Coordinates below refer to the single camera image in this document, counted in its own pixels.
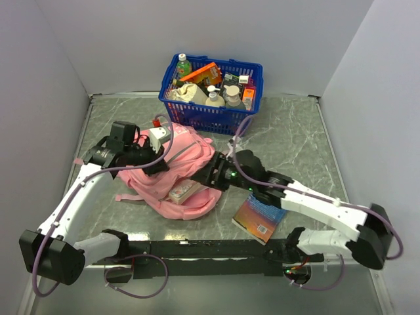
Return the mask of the orange white small carton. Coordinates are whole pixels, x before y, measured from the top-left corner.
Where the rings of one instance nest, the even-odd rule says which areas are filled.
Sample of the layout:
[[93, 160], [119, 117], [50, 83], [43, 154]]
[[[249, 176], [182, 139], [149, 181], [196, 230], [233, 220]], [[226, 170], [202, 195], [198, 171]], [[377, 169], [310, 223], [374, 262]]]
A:
[[255, 88], [246, 87], [243, 90], [242, 102], [244, 103], [245, 109], [247, 111], [251, 111], [253, 109], [254, 98], [255, 98]]

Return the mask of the beige crumpled paper bag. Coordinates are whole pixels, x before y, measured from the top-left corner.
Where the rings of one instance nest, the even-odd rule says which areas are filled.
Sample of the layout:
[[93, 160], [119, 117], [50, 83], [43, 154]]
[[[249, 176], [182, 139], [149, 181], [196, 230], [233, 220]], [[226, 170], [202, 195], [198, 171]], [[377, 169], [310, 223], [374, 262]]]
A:
[[167, 99], [204, 105], [207, 95], [195, 83], [188, 83], [169, 92]]

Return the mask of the blue sunset cover book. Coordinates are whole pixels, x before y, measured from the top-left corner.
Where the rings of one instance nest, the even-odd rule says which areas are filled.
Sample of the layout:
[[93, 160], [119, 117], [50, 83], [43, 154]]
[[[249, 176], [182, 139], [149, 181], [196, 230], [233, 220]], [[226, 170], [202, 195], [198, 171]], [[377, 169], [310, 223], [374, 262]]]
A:
[[232, 217], [232, 223], [266, 245], [286, 214], [286, 210], [265, 205], [251, 194]]

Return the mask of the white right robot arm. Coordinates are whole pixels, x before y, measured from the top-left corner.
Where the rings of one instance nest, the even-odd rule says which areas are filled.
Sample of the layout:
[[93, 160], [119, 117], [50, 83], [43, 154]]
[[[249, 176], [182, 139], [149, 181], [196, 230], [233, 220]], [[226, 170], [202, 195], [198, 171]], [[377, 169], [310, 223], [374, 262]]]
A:
[[267, 171], [250, 150], [234, 157], [216, 152], [192, 180], [220, 191], [231, 186], [248, 190], [265, 205], [300, 213], [329, 227], [323, 231], [295, 228], [286, 246], [287, 256], [293, 261], [335, 254], [380, 270], [389, 259], [393, 235], [384, 207], [373, 203], [365, 208], [316, 192], [287, 175]]

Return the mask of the green drink bottle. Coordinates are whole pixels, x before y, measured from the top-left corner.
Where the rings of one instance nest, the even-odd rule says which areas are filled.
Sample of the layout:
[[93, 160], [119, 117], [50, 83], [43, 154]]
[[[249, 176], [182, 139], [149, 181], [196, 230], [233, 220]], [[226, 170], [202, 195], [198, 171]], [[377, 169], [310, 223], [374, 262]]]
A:
[[177, 73], [180, 79], [192, 73], [192, 65], [184, 53], [178, 55]]

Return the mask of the pink student backpack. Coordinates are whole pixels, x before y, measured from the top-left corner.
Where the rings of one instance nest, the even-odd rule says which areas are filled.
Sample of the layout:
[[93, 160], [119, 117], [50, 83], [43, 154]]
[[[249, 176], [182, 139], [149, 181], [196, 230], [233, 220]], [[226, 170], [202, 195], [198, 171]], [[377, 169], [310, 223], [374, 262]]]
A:
[[118, 177], [136, 194], [120, 194], [116, 201], [145, 201], [166, 219], [193, 220], [210, 212], [219, 201], [222, 192], [203, 187], [182, 204], [171, 201], [168, 193], [173, 186], [190, 178], [205, 166], [215, 153], [210, 138], [203, 138], [194, 128], [173, 123], [174, 143], [165, 156], [168, 172], [147, 176], [142, 169], [120, 171]]

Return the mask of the blue plastic shopping basket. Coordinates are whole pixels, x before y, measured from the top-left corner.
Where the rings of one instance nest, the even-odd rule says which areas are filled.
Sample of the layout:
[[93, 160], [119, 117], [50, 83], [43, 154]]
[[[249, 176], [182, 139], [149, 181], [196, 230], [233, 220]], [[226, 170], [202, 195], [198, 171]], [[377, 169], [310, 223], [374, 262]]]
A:
[[250, 111], [225, 107], [212, 108], [193, 102], [169, 99], [170, 90], [174, 88], [172, 80], [179, 76], [177, 72], [179, 56], [175, 54], [163, 76], [161, 89], [158, 94], [158, 98], [164, 103], [171, 121], [181, 125], [191, 126], [198, 131], [233, 135], [243, 119], [247, 116], [258, 114], [264, 88], [263, 66], [261, 64], [235, 59], [218, 60], [205, 55], [194, 56], [191, 54], [188, 54], [186, 59], [191, 62], [193, 70], [214, 62], [222, 73], [229, 72], [234, 75], [249, 75], [255, 86], [253, 107]]

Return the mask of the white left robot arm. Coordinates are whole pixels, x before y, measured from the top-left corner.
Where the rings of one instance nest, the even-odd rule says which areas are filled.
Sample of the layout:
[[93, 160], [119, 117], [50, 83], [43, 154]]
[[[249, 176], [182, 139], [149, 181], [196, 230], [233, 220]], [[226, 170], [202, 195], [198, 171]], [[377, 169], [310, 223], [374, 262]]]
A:
[[124, 263], [130, 254], [128, 236], [106, 229], [78, 241], [79, 230], [96, 199], [120, 171], [142, 170], [148, 176], [168, 171], [164, 144], [173, 138], [171, 124], [140, 131], [134, 123], [115, 121], [83, 158], [79, 174], [58, 207], [37, 230], [25, 230], [19, 246], [28, 272], [71, 285], [90, 264], [109, 258]]

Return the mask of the orange cardboard box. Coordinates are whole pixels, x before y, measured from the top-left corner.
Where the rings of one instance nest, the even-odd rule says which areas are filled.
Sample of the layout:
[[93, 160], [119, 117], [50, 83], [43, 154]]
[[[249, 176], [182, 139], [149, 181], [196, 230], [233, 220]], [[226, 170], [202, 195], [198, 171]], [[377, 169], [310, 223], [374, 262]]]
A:
[[195, 84], [203, 83], [205, 86], [218, 85], [222, 82], [221, 69], [214, 63], [210, 63], [189, 75], [181, 78], [182, 82], [191, 82]]

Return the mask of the aluminium frame rail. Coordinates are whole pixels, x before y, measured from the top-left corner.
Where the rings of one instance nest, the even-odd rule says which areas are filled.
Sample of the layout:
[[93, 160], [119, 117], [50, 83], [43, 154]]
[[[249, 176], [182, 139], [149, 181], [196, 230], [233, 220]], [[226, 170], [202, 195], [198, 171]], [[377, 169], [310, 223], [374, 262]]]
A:
[[112, 231], [105, 231], [100, 236], [109, 236], [111, 240], [105, 245], [105, 252], [99, 253], [100, 240], [90, 238], [75, 245], [62, 240], [50, 238], [41, 254], [42, 259], [49, 259], [54, 254], [60, 255], [64, 262], [71, 257], [83, 257], [87, 265], [107, 257], [127, 260], [129, 255], [151, 254], [165, 258], [216, 259], [244, 257], [274, 257], [281, 263], [297, 263], [309, 259], [310, 262], [322, 262], [324, 255], [349, 255], [364, 267], [380, 270], [383, 268], [386, 255], [382, 254], [380, 245], [370, 245], [365, 240], [346, 241], [339, 245], [337, 240], [325, 244], [319, 249], [305, 249], [298, 234], [290, 234], [285, 240], [269, 240], [262, 245], [256, 240], [186, 240], [186, 241], [130, 241], [127, 235], [116, 236]]

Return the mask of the cream pump lotion bottle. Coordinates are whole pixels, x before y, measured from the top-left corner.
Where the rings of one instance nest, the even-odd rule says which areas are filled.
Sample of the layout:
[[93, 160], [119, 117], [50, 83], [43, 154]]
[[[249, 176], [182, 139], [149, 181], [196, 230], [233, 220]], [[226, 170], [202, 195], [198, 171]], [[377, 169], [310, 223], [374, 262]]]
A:
[[206, 106], [220, 108], [225, 107], [225, 101], [220, 95], [220, 89], [216, 88], [214, 85], [207, 87], [208, 97], [205, 101]]

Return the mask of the dark green packet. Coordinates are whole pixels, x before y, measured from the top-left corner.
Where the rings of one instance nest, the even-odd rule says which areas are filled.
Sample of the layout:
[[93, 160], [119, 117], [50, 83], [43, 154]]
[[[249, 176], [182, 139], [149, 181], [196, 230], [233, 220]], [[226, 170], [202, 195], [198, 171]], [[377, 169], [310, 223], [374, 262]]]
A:
[[230, 72], [226, 72], [220, 84], [220, 92], [223, 93], [226, 90], [226, 86], [237, 86], [238, 89], [242, 92], [243, 85], [240, 84], [239, 80], [240, 78], [237, 75], [234, 75]]

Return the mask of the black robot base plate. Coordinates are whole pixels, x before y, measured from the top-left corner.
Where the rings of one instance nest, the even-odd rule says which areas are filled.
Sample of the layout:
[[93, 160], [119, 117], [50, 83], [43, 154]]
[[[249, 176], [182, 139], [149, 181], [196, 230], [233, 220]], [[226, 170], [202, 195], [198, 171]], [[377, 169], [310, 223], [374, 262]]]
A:
[[262, 274], [283, 276], [283, 267], [292, 264], [322, 263], [324, 256], [308, 256], [285, 239], [271, 239], [266, 245], [257, 240], [184, 240], [131, 241], [126, 259], [105, 258], [95, 266], [132, 266], [135, 279], [164, 276], [161, 263], [167, 265], [170, 276], [219, 276]]

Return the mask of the grey bottle beige cap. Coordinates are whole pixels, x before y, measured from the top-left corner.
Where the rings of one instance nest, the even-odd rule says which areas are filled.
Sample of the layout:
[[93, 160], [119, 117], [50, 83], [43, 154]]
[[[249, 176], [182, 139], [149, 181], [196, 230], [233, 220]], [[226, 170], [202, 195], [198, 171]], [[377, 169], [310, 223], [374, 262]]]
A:
[[225, 85], [225, 92], [227, 96], [226, 107], [236, 110], [246, 110], [245, 104], [240, 97], [240, 89], [236, 85]]

